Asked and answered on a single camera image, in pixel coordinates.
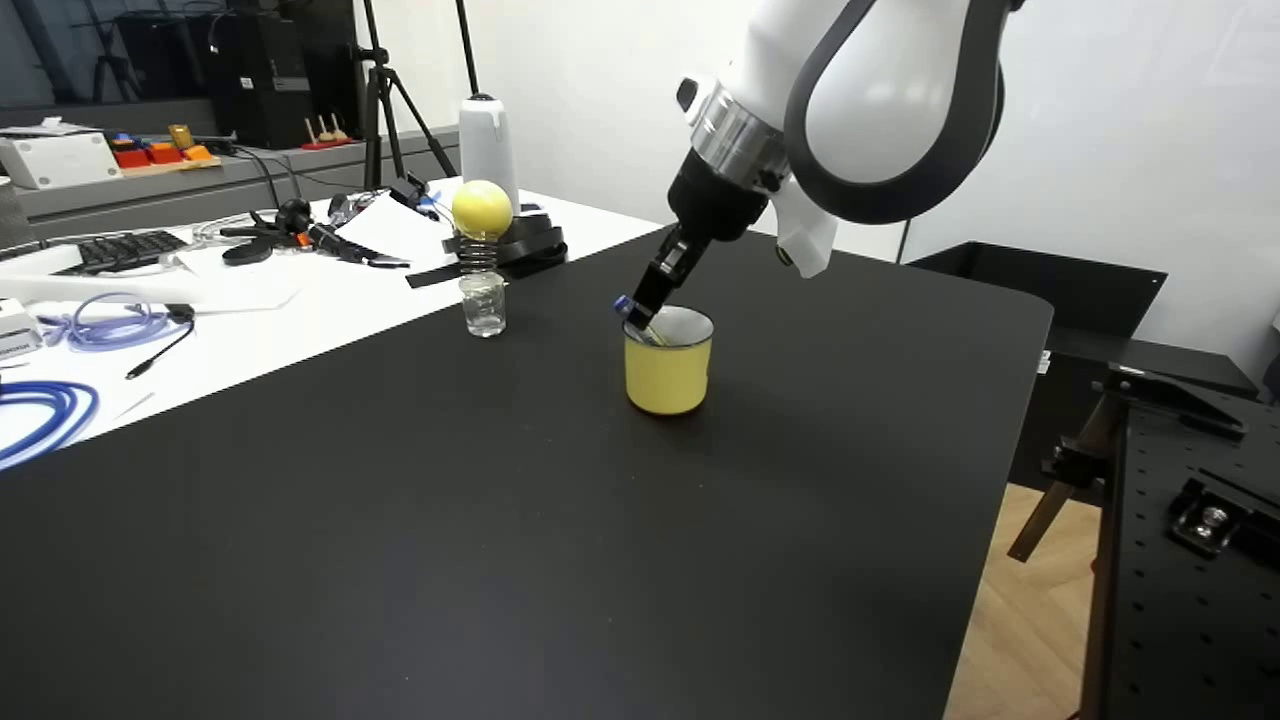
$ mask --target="yellow cup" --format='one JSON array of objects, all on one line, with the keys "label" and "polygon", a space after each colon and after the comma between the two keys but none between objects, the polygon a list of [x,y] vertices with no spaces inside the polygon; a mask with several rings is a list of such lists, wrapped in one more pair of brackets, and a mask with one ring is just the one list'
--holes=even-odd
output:
[{"label": "yellow cup", "polygon": [[716,323],[693,309],[659,309],[651,341],[622,337],[629,400],[651,416],[683,416],[706,400]]}]

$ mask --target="wire bundle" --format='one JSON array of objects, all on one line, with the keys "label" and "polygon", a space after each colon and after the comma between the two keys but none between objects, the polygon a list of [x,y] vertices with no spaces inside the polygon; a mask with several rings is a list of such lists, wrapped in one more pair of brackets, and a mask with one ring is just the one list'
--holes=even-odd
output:
[{"label": "wire bundle", "polygon": [[0,383],[0,408],[35,404],[47,421],[0,449],[0,472],[62,449],[96,412],[96,387],[62,382]]},{"label": "wire bundle", "polygon": [[125,303],[125,317],[96,317],[89,321],[85,312],[108,295],[85,302],[73,317],[39,317],[47,323],[47,343],[73,343],[78,352],[117,352],[133,343],[159,341],[174,332],[166,309],[145,309],[145,303]]}]

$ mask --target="yellow ball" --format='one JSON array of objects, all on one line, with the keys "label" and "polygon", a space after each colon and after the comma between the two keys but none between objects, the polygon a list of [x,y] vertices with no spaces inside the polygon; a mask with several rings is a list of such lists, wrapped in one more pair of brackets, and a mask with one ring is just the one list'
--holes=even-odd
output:
[{"label": "yellow ball", "polygon": [[512,230],[512,196],[490,182],[467,182],[447,204],[452,230],[471,239],[500,239]]}]

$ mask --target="wall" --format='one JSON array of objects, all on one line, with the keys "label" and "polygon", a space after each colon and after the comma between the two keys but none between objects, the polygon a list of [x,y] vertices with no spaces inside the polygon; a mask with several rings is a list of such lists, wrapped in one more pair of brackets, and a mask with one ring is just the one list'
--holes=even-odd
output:
[{"label": "wall", "polygon": [[[361,45],[367,45],[363,0],[350,0],[350,7],[357,35]],[[467,77],[461,60],[452,0],[372,0],[372,19],[426,130],[456,130],[456,109],[463,101]],[[401,95],[391,101],[391,109],[401,132],[414,130]]]},{"label": "wall", "polygon": [[911,225],[1173,272],[1140,337],[1258,376],[1280,309],[1280,3],[1028,0],[982,168]]}]

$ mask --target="wooden floor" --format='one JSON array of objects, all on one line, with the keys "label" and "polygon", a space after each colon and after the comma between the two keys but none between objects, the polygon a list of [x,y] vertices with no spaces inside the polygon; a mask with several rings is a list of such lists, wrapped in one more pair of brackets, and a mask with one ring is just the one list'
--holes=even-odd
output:
[{"label": "wooden floor", "polygon": [[1080,709],[1101,511],[1067,504],[1028,566],[1006,545],[1040,493],[1006,484],[947,720],[1067,720]]}]

